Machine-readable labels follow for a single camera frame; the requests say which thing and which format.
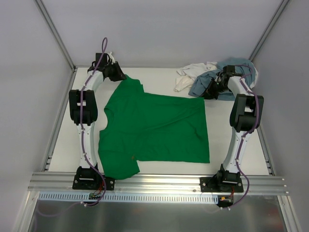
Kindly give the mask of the green t-shirt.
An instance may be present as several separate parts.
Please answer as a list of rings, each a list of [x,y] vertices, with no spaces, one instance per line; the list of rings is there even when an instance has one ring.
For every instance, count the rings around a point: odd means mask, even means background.
[[[127,77],[104,113],[98,155],[108,177],[130,178],[139,173],[140,161],[210,162],[202,98],[147,93],[139,80]]]

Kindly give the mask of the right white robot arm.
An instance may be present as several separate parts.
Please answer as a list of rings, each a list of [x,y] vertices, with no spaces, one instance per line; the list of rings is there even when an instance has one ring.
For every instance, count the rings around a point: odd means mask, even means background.
[[[234,104],[229,118],[232,128],[232,137],[224,162],[219,171],[204,185],[222,192],[232,187],[242,187],[241,162],[245,148],[251,134],[259,127],[264,97],[253,93],[245,83],[245,74],[236,72],[236,67],[249,69],[248,65],[227,65],[217,73],[217,78],[212,79],[203,93],[207,100],[218,99],[220,93],[230,91],[234,97]]]

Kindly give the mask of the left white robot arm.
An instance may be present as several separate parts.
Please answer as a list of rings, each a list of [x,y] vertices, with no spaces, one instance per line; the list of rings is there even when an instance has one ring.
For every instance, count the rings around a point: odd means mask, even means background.
[[[98,119],[95,92],[107,78],[118,82],[125,80],[126,76],[112,52],[96,53],[82,87],[69,91],[70,118],[77,127],[80,140],[81,157],[76,171],[77,182],[84,179],[83,182],[89,189],[96,189],[100,185],[94,146],[94,127]]]

